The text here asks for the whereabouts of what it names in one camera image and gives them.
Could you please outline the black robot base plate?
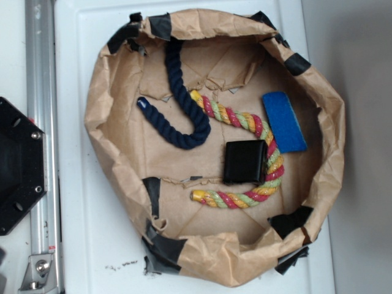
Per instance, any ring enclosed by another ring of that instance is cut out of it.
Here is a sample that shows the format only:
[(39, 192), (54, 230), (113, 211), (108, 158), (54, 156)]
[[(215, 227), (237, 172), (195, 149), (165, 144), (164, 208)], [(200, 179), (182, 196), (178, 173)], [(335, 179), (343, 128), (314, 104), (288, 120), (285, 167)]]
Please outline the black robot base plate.
[(42, 132), (1, 98), (1, 235), (8, 235), (45, 195)]

